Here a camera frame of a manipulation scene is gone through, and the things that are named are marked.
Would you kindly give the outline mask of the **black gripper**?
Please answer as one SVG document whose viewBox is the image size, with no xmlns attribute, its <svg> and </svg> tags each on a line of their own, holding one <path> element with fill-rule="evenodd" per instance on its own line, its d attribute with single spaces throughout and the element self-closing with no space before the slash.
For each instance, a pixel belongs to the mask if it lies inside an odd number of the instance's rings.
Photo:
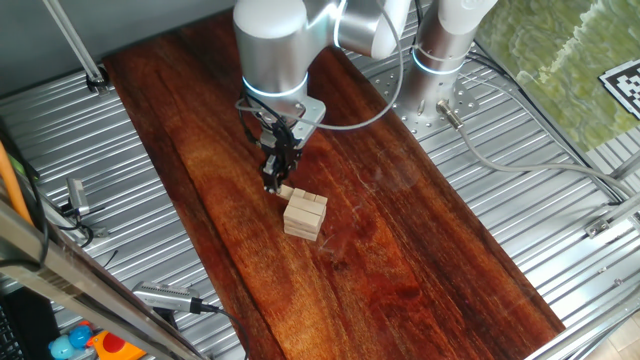
<svg viewBox="0 0 640 360">
<path fill-rule="evenodd" d="M 289 128 L 282 126 L 275 129 L 262 127 L 259 141 L 267 158 L 261 166 L 264 189 L 277 194 L 281 184 L 296 170 L 296 163 L 301 158 L 301 150 L 297 148 L 300 141 L 293 136 Z"/>
</svg>

